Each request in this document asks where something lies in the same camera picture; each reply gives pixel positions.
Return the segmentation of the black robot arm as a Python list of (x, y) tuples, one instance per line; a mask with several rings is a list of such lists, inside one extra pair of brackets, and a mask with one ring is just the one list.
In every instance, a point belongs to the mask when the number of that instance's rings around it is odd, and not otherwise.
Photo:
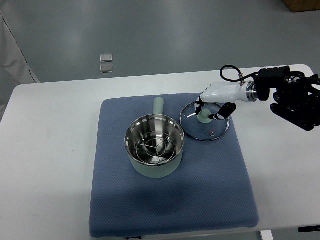
[(252, 78), (260, 101), (267, 101), (275, 89), (275, 103), (270, 105), (275, 115), (308, 132), (320, 125), (320, 90), (315, 88), (320, 84), (318, 74), (306, 77), (282, 66), (260, 69)]

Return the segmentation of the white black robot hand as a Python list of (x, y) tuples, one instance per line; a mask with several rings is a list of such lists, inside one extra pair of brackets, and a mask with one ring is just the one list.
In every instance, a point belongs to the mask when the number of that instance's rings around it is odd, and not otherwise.
[[(225, 120), (236, 109), (236, 101), (245, 103), (255, 102), (258, 94), (253, 81), (248, 82), (218, 82), (211, 84), (197, 98), (194, 103), (194, 110), (198, 121), (208, 123), (211, 120)], [(205, 110), (205, 105), (222, 104), (217, 113), (210, 113)]]

